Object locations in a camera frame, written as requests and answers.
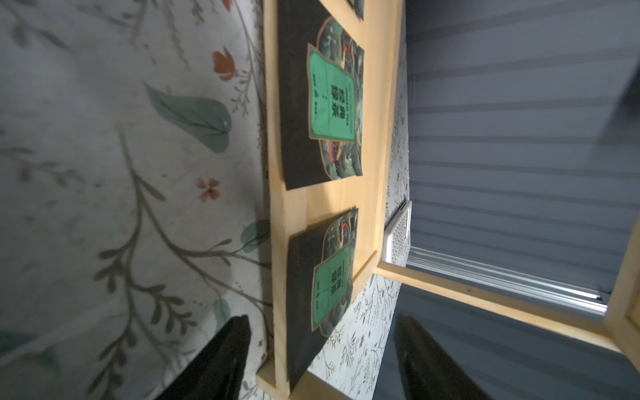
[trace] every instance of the orange flower print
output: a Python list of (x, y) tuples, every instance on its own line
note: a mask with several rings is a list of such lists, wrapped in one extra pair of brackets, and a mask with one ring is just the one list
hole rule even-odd
[(200, 189), (206, 189), (200, 195), (200, 201), (202, 201), (204, 203), (204, 202), (207, 201), (208, 198), (210, 198), (211, 200), (215, 200), (218, 197), (220, 197), (220, 192), (217, 191), (216, 189), (214, 189), (219, 184), (220, 184), (220, 182), (218, 182), (215, 179), (211, 178), (211, 179), (209, 179), (209, 187), (207, 187), (207, 184), (204, 182), (204, 180), (198, 179), (198, 187)]
[(226, 82), (236, 76), (236, 63), (229, 50), (226, 47), (224, 49), (224, 54), (219, 51), (213, 53), (213, 70), (220, 75), (220, 79)]

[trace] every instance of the branch pattern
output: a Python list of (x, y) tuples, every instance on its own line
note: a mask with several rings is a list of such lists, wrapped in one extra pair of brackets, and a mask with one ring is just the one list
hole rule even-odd
[[(253, 84), (255, 86), (255, 91), (257, 94), (257, 98), (258, 98), (258, 103), (260, 106), (260, 113), (261, 113), (261, 117), (264, 114), (264, 107), (265, 102), (262, 99), (262, 97), (260, 96), (260, 88), (259, 88), (259, 78), (264, 76), (264, 58), (262, 55), (262, 52), (260, 50), (258, 50), (258, 48), (256, 47), (256, 45), (254, 44), (251, 35), (249, 34), (249, 30), (247, 28), (247, 25), (244, 21), (244, 17), (242, 14), (242, 11), (240, 10), (240, 7), (238, 6), (237, 1), (234, 2), (234, 5), (236, 6), (236, 10), (238, 12), (238, 16), (240, 17), (240, 22), (242, 22), (242, 27), (244, 30), (244, 39), (246, 41), (246, 58), (245, 60), (249, 63), (249, 69), (248, 70), (241, 70), (241, 71), (236, 71), (236, 76), (239, 78), (239, 84), (241, 87), (237, 87), (235, 86), (234, 88), (236, 89), (236, 91), (238, 92), (237, 97), (234, 99), (231, 99), (231, 101), (233, 103), (235, 103), (235, 107), (233, 109), (233, 111), (237, 111), (239, 108), (242, 109), (243, 112), (243, 116), (247, 115), (249, 113), (248, 111), (248, 105), (250, 103), (249, 100), (249, 88), (251, 86), (251, 83), (253, 81)], [(262, 32), (262, 26), (258, 25), (259, 21), (262, 20), (262, 5), (259, 1), (254, 1), (253, 2), (253, 12), (255, 14), (257, 14), (256, 17), (256, 28), (257, 31), (260, 33)]]
[[(39, 6), (36, 0), (20, 0), (16, 1), (22, 6), (36, 8)], [(62, 50), (69, 50), (67, 44), (55, 34), (49, 32), (46, 29), (37, 28), (32, 25), (26, 18), (22, 16), (22, 14), (13, 7), (9, 0), (0, 0), (0, 4), (4, 6), (15, 18), (15, 24), (11, 28), (10, 34), (11, 39), (15, 44), (17, 44), (21, 48), (27, 48), (29, 46), (29, 37), (34, 36), (56, 46)]]
[[(175, 49), (176, 55), (178, 59), (184, 64), (185, 68), (189, 70), (189, 61), (187, 60), (184, 52), (184, 48), (182, 47), (182, 40), (180, 31), (176, 25), (175, 16), (173, 13), (174, 1), (173, 0), (134, 0), (137, 4), (137, 9), (133, 12), (122, 12), (118, 17), (113, 15), (109, 15), (102, 7), (99, 5), (86, 6), (81, 5), (78, 6), (77, 9), (80, 12), (83, 12), (92, 17), (98, 18), (107, 22), (111, 25), (118, 26), (120, 28), (129, 28), (129, 43), (135, 46), (140, 40), (142, 27), (145, 23), (145, 17), (149, 9), (152, 8), (155, 10), (160, 9), (160, 12), (163, 14), (164, 23), (169, 32), (170, 40), (172, 43), (172, 47)], [(195, 26), (202, 26), (205, 23), (204, 19), (204, 9), (202, 5), (198, 2), (198, 0), (189, 0), (191, 3), (191, 15), (193, 16), (193, 24)], [(211, 11), (212, 13), (216, 13), (214, 8), (214, 3), (210, 0), (211, 3)], [(148, 49), (148, 45), (143, 43), (144, 47)]]
[(31, 180), (31, 176), (34, 171), (43, 172), (53, 177), (54, 182), (58, 186), (66, 186), (67, 182), (76, 180), (78, 182), (84, 182), (82, 175), (73, 169), (69, 168), (63, 171), (56, 169), (59, 166), (57, 161), (42, 161), (35, 162), (30, 161), (26, 156), (32, 155), (35, 152), (28, 147), (9, 147), (0, 148), (0, 157), (15, 161), (20, 164), (20, 168), (17, 172), (17, 179), (19, 182), (27, 183)]
[[(195, 272), (209, 287), (212, 287), (218, 294), (218, 297), (221, 297), (218, 288), (222, 287), (246, 299), (261, 313), (268, 333), (267, 349), (270, 348), (270, 338), (273, 338), (273, 335), (268, 330), (267, 319), (264, 313), (264, 307), (271, 307), (270, 303), (254, 298), (242, 290), (218, 280), (193, 262), (193, 259), (218, 258), (227, 266), (231, 266), (230, 259), (238, 259), (250, 262), (260, 268), (270, 268), (270, 263), (259, 262), (250, 257), (238, 254), (241, 250), (262, 244), (268, 239), (268, 233), (257, 230), (254, 236), (245, 238), (242, 247), (237, 250), (223, 249), (224, 246), (232, 242), (231, 239), (222, 240), (212, 248), (202, 251), (188, 250), (178, 246), (163, 230), (147, 198), (147, 196), (150, 196), (160, 202), (164, 202), (166, 200), (165, 196), (138, 175), (138, 172), (132, 164), (125, 138), (121, 132), (119, 133), (119, 137), (122, 153), (133, 184), (136, 212), (134, 228), (129, 238), (118, 248), (107, 249), (98, 253), (98, 259), (108, 260), (109, 264), (98, 270), (93, 276), (93, 279), (96, 281), (106, 282), (106, 289), (110, 294), (115, 293), (118, 285), (121, 285), (128, 308), (127, 322), (121, 334), (110, 342), (98, 355), (98, 359), (100, 361), (106, 360), (106, 363), (87, 388), (87, 393), (91, 394), (95, 392), (104, 381), (105, 383), (102, 385), (104, 391), (102, 392), (101, 400), (115, 400), (115, 391), (124, 383), (123, 368), (127, 364), (127, 351), (137, 345), (139, 334), (147, 340), (165, 365), (171, 364), (171, 358), (180, 353), (180, 350), (177, 348), (179, 342), (175, 340), (170, 342), (160, 341), (149, 325), (159, 324), (163, 320), (163, 315), (166, 315), (164, 318), (164, 333), (167, 335), (170, 334), (174, 328), (179, 328), (180, 335), (184, 336), (190, 328), (197, 326), (197, 322), (190, 319), (193, 315), (191, 312), (179, 310), (179, 307), (184, 305), (184, 299), (167, 294), (164, 284), (143, 286), (137, 283), (133, 277), (132, 262), (136, 247), (139, 244), (145, 217), (149, 220), (150, 225), (161, 238), (167, 249), (169, 249), (184, 266)], [(140, 314), (136, 300), (134, 299), (134, 293), (137, 294), (137, 296), (150, 296), (152, 298), (154, 309), (150, 317), (143, 317)]]

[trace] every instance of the wooden board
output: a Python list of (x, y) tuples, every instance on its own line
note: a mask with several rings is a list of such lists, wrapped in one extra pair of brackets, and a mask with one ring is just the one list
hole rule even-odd
[[(258, 382), (274, 396), (289, 396), (287, 379), (286, 267), (289, 238), (307, 226), (358, 207), (353, 265), (353, 297), (380, 261), (396, 94), (402, 0), (367, 0), (360, 20), (346, 0), (321, 0), (325, 8), (365, 51), (362, 134), (363, 176), (287, 191), (280, 146), (278, 87), (278, 0), (264, 2), (267, 88), (271, 259), (273, 279), (273, 373), (263, 367)], [(299, 385), (313, 380), (303, 379)]]
[(640, 218), (631, 234), (604, 325), (640, 371)]
[(424, 272), (381, 262), (375, 273), (561, 335), (620, 352), (602, 324)]
[[(277, 390), (275, 387), (275, 363), (269, 360), (258, 371), (256, 380), (260, 388), (262, 388), (274, 400), (286, 399), (286, 394)], [(323, 380), (313, 375), (311, 372), (305, 372), (296, 388), (289, 395), (291, 400), (349, 400), (336, 388), (325, 383)]]

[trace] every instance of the white vent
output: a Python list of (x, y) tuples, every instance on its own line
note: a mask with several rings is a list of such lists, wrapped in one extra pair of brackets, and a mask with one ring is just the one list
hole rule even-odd
[(382, 261), (404, 266), (409, 256), (411, 200), (404, 202), (385, 229)]

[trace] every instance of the illustrated book cover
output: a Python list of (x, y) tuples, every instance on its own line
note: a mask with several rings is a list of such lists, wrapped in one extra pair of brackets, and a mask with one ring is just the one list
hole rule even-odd
[(358, 209), (289, 241), (287, 364), (291, 390), (351, 303)]
[(362, 175), (364, 51), (317, 0), (278, 3), (287, 189)]

